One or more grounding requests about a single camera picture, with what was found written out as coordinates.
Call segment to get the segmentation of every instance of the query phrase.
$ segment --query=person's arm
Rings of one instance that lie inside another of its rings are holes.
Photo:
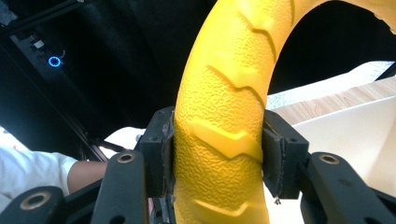
[[[107,162],[76,161],[67,176],[67,187],[70,193],[90,185],[105,175]]]

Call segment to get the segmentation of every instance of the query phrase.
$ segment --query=white sleeve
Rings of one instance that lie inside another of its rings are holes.
[[[0,147],[0,200],[12,200],[28,189],[42,186],[61,188],[64,196],[68,195],[67,175],[75,162],[59,153]]]

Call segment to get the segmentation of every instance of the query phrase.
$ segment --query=yellow rubber toy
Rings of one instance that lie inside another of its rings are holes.
[[[175,114],[177,223],[268,223],[262,119],[276,60],[326,0],[219,0],[185,68]],[[348,0],[396,31],[396,1]]]

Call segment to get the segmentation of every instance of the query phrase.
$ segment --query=blue light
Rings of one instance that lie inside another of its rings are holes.
[[[53,68],[57,68],[57,67],[61,66],[62,60],[59,57],[52,56],[49,58],[48,63],[49,63],[49,66],[51,66]]]

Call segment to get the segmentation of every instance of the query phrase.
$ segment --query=yellow textured surface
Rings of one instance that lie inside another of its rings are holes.
[[[325,0],[219,0],[186,65],[175,114],[177,223],[268,223],[262,119],[277,57]],[[396,1],[350,0],[396,30]]]

